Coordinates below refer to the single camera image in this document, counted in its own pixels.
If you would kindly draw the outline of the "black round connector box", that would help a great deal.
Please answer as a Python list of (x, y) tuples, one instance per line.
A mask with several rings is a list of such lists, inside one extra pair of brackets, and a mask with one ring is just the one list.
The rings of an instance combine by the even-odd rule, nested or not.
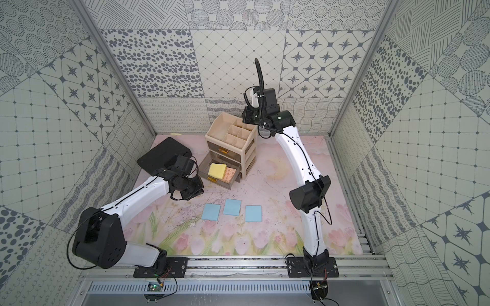
[(315, 301), (323, 301), (327, 298), (329, 285), (326, 280), (310, 281), (311, 298)]

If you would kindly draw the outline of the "blue sticky pad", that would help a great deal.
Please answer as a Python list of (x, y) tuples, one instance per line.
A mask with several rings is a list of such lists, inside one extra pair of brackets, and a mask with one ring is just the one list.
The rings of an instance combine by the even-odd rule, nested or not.
[(241, 200), (226, 199), (223, 209), (224, 215), (239, 216), (241, 211)]
[(261, 223), (262, 222), (262, 207), (260, 205), (246, 206), (245, 221), (247, 223)]
[(206, 203), (201, 216), (201, 219), (206, 221), (218, 221), (221, 205)]

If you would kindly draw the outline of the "patterned pink sticky pad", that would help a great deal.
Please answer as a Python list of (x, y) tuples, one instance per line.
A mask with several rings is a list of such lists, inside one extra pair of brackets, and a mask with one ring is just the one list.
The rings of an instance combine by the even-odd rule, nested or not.
[(236, 174), (237, 170), (235, 168), (227, 167), (226, 171), (223, 175), (222, 181), (229, 184), (233, 181), (233, 177)]

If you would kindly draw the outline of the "middle blue sticky pad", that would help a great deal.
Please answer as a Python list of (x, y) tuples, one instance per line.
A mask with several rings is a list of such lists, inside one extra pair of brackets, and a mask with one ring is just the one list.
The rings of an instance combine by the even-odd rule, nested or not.
[(241, 200), (226, 199), (223, 209), (224, 215), (239, 216), (241, 211)]

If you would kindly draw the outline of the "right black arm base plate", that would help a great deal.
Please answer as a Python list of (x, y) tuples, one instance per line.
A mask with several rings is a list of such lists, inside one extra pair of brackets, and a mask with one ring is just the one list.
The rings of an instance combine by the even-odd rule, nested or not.
[(303, 257), (287, 256), (285, 264), (289, 278), (336, 278), (339, 270), (336, 259), (330, 257), (327, 261), (318, 265), (307, 264)]

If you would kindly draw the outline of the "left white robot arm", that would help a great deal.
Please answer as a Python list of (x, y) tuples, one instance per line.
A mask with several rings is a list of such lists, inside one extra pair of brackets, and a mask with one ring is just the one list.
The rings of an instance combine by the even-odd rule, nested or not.
[(204, 193), (204, 184), (198, 175), (188, 177), (162, 169), (120, 199), (99, 209), (85, 209), (70, 239), (72, 254), (101, 269), (132, 265), (155, 275), (163, 274), (167, 251), (126, 241), (124, 228), (150, 204), (175, 191), (181, 200), (189, 201)]

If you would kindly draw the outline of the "black plastic tool case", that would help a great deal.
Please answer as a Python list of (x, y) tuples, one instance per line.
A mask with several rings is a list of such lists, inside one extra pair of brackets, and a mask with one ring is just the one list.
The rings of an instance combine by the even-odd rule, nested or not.
[(191, 150), (172, 137), (168, 137), (137, 160), (143, 170), (152, 174), (161, 168), (170, 168), (178, 156), (191, 158)]

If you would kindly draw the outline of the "floral pink table mat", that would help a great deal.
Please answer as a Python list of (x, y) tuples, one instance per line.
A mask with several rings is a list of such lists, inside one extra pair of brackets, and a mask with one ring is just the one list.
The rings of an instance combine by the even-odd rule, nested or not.
[[(204, 181), (204, 193), (190, 201), (159, 198), (125, 226), (125, 239), (153, 244), (169, 255), (301, 254), (304, 232), (289, 192), (293, 169), (277, 141), (260, 139), (256, 161), (231, 190)], [(226, 199), (241, 200), (239, 216), (224, 215)], [(201, 219), (206, 203), (221, 205), (218, 221)], [(245, 221), (246, 206), (262, 207), (262, 222)]]

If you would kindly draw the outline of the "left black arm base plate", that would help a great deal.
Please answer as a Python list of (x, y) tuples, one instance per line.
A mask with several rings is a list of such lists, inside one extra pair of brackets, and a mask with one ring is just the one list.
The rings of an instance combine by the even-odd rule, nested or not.
[(173, 276), (176, 279), (184, 278), (188, 266), (189, 258), (186, 257), (165, 257), (159, 258), (154, 266), (137, 266), (133, 277), (136, 279), (161, 278), (165, 275)]

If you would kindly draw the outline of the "clear grey drawer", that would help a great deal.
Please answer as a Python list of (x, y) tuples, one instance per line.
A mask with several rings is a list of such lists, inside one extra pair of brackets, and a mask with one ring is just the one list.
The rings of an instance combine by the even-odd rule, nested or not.
[(250, 151), (255, 149), (254, 141), (252, 141), (250, 145), (246, 146), (245, 149), (238, 149), (232, 145), (229, 145), (229, 148), (225, 148), (210, 141), (207, 141), (207, 145), (209, 150), (237, 162), (242, 162), (243, 158), (247, 159), (250, 156)]
[(199, 176), (231, 190), (232, 185), (240, 181), (241, 165), (214, 152), (208, 152), (199, 164)]

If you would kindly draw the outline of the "beige desktop drawer organizer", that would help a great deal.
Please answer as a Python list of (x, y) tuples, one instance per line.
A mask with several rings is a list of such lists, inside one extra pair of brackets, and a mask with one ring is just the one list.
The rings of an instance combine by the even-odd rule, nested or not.
[(205, 139), (225, 148), (232, 145), (238, 149), (245, 149), (254, 141), (255, 149), (250, 151), (250, 156), (247, 159), (243, 158), (242, 162), (235, 161), (241, 165), (241, 178), (245, 179), (256, 160), (257, 136), (257, 126), (245, 124), (241, 118), (222, 112), (205, 134)]

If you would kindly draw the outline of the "green circuit board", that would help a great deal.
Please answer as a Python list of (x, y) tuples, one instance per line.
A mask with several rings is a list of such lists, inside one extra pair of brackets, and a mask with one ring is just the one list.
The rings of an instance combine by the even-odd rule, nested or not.
[(162, 295), (162, 294), (164, 294), (163, 286), (160, 283), (150, 282), (147, 286), (145, 294), (147, 294), (147, 295)]

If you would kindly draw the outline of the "right blue sticky pad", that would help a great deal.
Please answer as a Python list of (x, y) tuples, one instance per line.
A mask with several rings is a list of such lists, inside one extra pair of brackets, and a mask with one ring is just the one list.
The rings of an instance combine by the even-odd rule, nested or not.
[(262, 207), (260, 205), (246, 206), (245, 221), (247, 223), (261, 223), (262, 222)]

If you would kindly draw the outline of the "yellow sticky pad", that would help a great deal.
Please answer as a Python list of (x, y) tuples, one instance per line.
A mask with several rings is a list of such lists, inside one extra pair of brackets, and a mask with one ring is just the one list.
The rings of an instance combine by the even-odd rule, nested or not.
[(227, 165), (225, 164), (211, 163), (208, 170), (208, 175), (215, 179), (222, 179), (226, 168)]

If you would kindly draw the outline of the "aluminium mounting rail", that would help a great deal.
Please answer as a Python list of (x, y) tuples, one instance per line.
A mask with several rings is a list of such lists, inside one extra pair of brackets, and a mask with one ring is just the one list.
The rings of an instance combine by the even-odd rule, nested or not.
[[(334, 255), (339, 277), (333, 281), (393, 281), (389, 264), (382, 255)], [(92, 269), (82, 272), (80, 281), (133, 281), (134, 268), (116, 266), (111, 269)], [(288, 266), (283, 256), (190, 256), (186, 271), (179, 281), (214, 281), (218, 279), (279, 280), (288, 277)]]

